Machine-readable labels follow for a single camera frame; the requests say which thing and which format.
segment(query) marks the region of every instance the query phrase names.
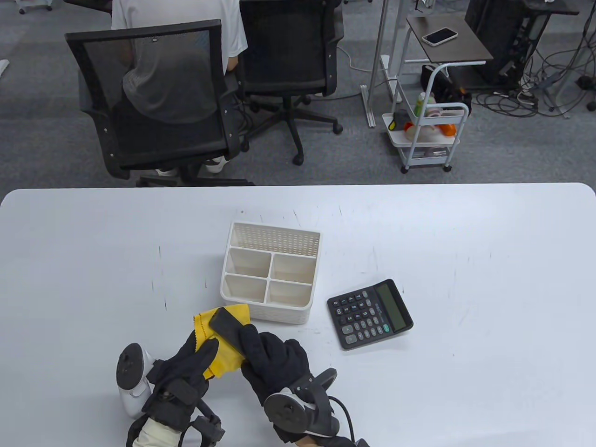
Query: chair backrest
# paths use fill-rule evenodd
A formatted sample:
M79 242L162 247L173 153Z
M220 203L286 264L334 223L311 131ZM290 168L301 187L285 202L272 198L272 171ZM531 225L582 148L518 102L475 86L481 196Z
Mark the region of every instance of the chair backrest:
M334 91L336 49L330 43L338 3L336 0L241 0L240 11L249 44L240 55L245 91L310 90L327 94Z
M237 154L221 22L66 34L91 98L106 168L129 178L190 159Z

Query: calculator display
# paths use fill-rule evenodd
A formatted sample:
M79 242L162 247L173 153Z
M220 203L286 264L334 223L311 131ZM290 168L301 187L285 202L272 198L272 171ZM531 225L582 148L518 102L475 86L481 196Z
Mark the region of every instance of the calculator display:
M393 330L399 331L400 329L405 328L407 326L406 322L403 320L398 305L393 298L393 294L391 293L391 290L389 290L389 286L387 284L381 284L375 288L375 291L385 305L387 315L393 325Z

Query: black bag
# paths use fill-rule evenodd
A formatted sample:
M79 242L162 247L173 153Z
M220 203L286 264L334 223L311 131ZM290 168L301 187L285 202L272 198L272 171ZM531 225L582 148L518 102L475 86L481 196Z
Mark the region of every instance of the black bag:
M429 85L430 75L434 71L433 66L423 65L420 74L420 85L424 90ZM472 114L472 94L466 92L455 81L445 76L443 71L434 77L433 89L431 90L437 103L464 103Z

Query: white table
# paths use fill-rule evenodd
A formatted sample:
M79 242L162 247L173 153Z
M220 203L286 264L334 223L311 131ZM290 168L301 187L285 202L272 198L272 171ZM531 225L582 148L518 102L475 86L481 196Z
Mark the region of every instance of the white table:
M579 184L13 192L2 444L123 445L117 356L134 341L169 356L221 304L233 220L324 233L309 322L258 327L300 340L315 374L337 368L331 393L371 447L596 445L596 200ZM325 300L387 277L414 328L341 351ZM221 447L281 445L240 373L206 400Z

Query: orange object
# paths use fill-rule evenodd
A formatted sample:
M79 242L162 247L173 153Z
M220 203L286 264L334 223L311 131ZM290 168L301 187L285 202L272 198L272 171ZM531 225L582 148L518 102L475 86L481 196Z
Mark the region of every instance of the orange object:
M444 136L455 136L457 134L455 124L438 124L437 127Z

